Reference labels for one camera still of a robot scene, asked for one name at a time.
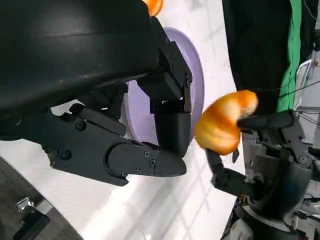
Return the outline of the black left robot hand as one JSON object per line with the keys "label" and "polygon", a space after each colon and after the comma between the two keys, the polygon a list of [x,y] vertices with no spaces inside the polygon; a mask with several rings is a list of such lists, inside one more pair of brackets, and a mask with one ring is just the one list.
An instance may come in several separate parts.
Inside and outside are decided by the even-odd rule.
{"label": "black left robot hand", "polygon": [[[141,0],[0,3],[0,138],[41,145],[56,170],[116,186],[184,175],[192,80]],[[157,144],[125,138],[130,81],[148,96]]]}

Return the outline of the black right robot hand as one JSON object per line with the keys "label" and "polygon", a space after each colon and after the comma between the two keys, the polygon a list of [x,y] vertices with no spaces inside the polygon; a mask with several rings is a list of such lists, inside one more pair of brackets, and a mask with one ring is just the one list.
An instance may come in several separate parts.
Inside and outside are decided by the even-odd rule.
{"label": "black right robot hand", "polygon": [[238,120],[237,125],[255,133],[251,176],[224,167],[219,154],[207,148],[211,183],[233,196],[246,195],[258,215],[282,221],[303,199],[314,171],[315,157],[303,143],[298,114],[286,110],[251,116]]}

